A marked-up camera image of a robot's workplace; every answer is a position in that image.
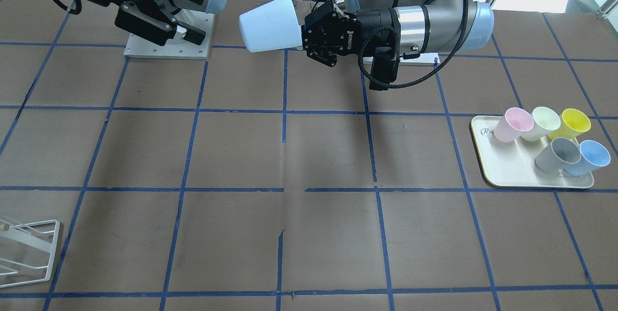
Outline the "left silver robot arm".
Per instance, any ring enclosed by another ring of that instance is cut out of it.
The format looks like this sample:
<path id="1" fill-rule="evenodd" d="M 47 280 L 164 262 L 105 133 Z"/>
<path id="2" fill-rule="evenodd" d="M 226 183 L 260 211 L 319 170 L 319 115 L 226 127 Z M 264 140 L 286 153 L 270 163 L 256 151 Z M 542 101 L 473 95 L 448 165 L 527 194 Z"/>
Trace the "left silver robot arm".
<path id="1" fill-rule="evenodd" d="M 302 47 L 329 67 L 338 57 L 396 61 L 428 52 L 472 51 L 493 32 L 492 7 L 475 0 L 327 1 L 305 18 Z"/>

